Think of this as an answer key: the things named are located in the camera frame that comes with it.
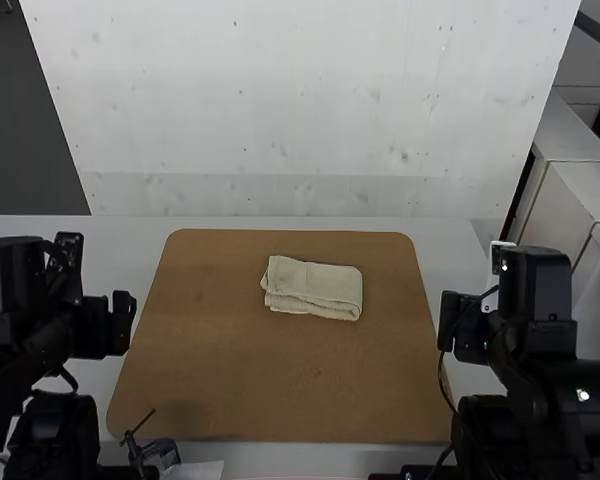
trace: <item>white table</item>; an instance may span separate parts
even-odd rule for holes
[[[111,295],[129,290],[144,306],[164,243],[182,228],[397,231],[415,245],[429,308],[437,329],[443,290],[480,293],[486,260],[468,221],[399,217],[2,217],[0,236],[39,235],[53,239],[60,230],[85,236],[85,294]],[[113,442],[105,416],[122,367],[122,358],[69,360],[67,369],[98,406],[103,464],[123,464],[126,451]],[[459,364],[447,355],[445,367],[456,400],[474,393],[502,392],[487,367]],[[66,391],[64,382],[44,379],[40,388]],[[271,476],[337,476],[366,478],[372,472],[397,472],[404,463],[435,461],[440,446],[368,444],[299,444],[248,442],[181,442],[183,461],[224,460],[224,479]]]

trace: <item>brown cork mat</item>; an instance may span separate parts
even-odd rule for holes
[[[269,255],[353,265],[358,322],[273,313]],[[165,245],[107,424],[122,437],[280,442],[446,441],[435,334],[399,233],[180,230]]]

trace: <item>folded towel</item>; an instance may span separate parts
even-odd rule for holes
[[[362,313],[362,274],[355,267],[271,256],[260,286],[266,291],[264,304],[274,312],[352,322]]]

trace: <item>cable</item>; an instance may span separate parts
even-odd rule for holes
[[[425,480],[433,480],[436,471],[442,466],[442,463],[447,459],[451,452],[453,452],[453,444],[450,443],[446,446],[442,453],[440,453],[438,460],[436,460],[436,464],[433,466]]]
[[[453,326],[451,327],[451,330],[449,331],[449,337],[447,338],[447,342],[451,342],[453,340],[453,336],[456,333],[456,330],[460,326],[460,323],[462,323],[462,320],[464,320],[464,318],[466,317],[466,315],[469,313],[469,311],[477,303],[480,303],[482,300],[484,300],[485,298],[487,298],[492,293],[495,293],[497,290],[498,290],[498,285],[494,285],[493,287],[491,287],[489,290],[487,290],[483,294],[477,296],[475,299],[473,299],[473,301],[471,301],[471,303],[469,305],[467,305],[467,307],[462,311],[462,313],[460,315],[458,315],[458,318],[453,323]],[[457,416],[458,420],[462,424],[462,429],[464,430],[465,434],[471,439],[471,442],[475,445],[476,450],[478,451],[478,449],[480,447],[478,445],[477,440],[474,438],[474,436],[471,434],[471,432],[469,431],[469,429],[465,425],[464,421],[462,420],[462,417],[458,413],[458,410],[456,409],[455,405],[453,404],[453,401],[451,400],[451,396],[447,393],[447,389],[444,387],[444,382],[443,382],[443,379],[442,379],[442,366],[443,366],[443,359],[444,359],[444,354],[445,353],[446,352],[444,350],[442,350],[440,352],[440,357],[438,358],[437,374],[438,374],[438,387],[440,388],[440,393],[442,394],[442,398],[444,399],[445,403],[449,406],[449,409],[453,412],[453,415]],[[447,448],[445,448],[442,451],[442,453],[438,457],[438,460],[436,461],[435,465],[433,466],[433,468],[429,472],[429,475],[427,476],[426,480],[433,480],[435,478],[436,471],[440,468],[440,466],[442,465],[442,462],[445,461],[445,459],[449,456],[449,454],[451,453],[451,451],[453,451],[453,444],[449,444],[447,446]],[[491,475],[491,477],[494,478],[494,479],[496,479],[496,480],[501,479],[502,476],[501,475],[496,475],[496,473],[494,472],[494,470],[491,468],[491,465],[489,465],[489,463],[484,458],[483,452],[479,452],[479,453],[483,457],[483,460],[484,460],[483,463],[484,463],[485,467],[487,468],[487,470],[488,470],[489,474]]]

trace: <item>gray floor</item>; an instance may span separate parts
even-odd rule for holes
[[[0,13],[0,214],[89,215],[17,1]]]

